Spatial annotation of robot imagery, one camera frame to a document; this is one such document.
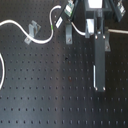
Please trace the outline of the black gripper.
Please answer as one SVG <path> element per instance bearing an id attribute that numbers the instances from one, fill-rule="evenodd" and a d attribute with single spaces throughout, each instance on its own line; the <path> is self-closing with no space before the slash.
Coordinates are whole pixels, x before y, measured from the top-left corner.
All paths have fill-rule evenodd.
<path id="1" fill-rule="evenodd" d="M 83 1 L 84 14 L 86 20 L 85 37 L 89 38 L 94 34 L 94 18 L 101 17 L 110 19 L 114 13 L 113 0 L 73 0 L 77 6 L 80 1 Z"/>

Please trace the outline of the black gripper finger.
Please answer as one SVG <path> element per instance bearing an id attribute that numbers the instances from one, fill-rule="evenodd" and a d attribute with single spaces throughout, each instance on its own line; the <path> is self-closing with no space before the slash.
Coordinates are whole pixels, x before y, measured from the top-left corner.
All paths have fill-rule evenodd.
<path id="1" fill-rule="evenodd" d="M 104 19 L 97 17 L 94 21 L 93 86 L 98 92 L 105 91 L 105 53 L 110 51 L 109 35 Z"/>

